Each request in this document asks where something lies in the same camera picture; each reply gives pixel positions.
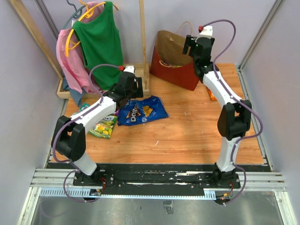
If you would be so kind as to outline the blue Doritos chip bag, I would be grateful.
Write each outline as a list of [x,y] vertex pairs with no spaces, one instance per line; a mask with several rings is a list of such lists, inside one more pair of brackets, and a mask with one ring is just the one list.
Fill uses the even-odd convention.
[[130,100],[119,110],[118,126],[134,126],[168,118],[160,97],[150,96],[143,100]]

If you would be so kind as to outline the red brown paper bag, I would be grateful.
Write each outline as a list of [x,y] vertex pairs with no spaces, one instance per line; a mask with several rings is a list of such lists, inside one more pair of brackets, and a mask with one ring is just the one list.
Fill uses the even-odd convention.
[[185,39],[179,33],[158,31],[150,73],[171,84],[194,91],[199,79],[194,74],[192,58],[182,53]]

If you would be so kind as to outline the orange snack packet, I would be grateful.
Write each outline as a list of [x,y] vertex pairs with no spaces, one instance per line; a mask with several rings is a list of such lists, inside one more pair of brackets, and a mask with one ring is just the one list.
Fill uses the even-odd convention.
[[212,93],[212,91],[208,87],[206,89],[207,89],[208,95],[210,97],[210,100],[216,101],[216,97],[214,96],[214,94]]

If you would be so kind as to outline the teal snack packet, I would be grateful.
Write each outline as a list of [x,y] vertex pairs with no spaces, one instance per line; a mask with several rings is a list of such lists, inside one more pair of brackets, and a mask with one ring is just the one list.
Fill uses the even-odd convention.
[[73,116],[73,115],[76,115],[76,114],[78,114],[78,113],[80,113],[80,112],[82,112],[82,111],[84,111],[84,110],[87,109],[88,107],[90,107],[89,104],[87,104],[87,103],[82,104],[82,105],[78,108],[78,110],[72,114],[72,116]]

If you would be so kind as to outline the green Fox's candy packet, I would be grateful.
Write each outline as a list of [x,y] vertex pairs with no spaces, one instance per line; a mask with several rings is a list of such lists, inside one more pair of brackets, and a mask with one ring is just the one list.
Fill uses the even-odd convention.
[[118,116],[115,114],[108,115],[95,124],[88,133],[97,138],[110,139],[117,120]]

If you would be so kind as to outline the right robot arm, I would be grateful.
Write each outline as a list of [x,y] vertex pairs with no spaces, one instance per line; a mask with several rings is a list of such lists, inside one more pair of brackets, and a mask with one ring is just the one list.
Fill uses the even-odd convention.
[[221,107],[217,121],[221,135],[220,155],[212,174],[199,177],[198,184],[202,188],[239,188],[235,164],[240,145],[238,140],[250,129],[252,105],[234,93],[211,60],[214,41],[212,37],[187,35],[182,52],[192,58],[195,75],[212,92]]

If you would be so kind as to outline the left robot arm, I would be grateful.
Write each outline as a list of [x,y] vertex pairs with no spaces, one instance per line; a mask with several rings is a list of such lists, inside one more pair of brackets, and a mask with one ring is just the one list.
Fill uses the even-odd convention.
[[89,185],[98,184],[103,180],[103,175],[96,162],[86,153],[86,134],[97,122],[124,107],[129,100],[142,97],[142,78],[124,70],[118,82],[101,93],[97,102],[72,117],[59,117],[51,143],[54,159],[57,159],[56,152],[59,152],[84,176]]

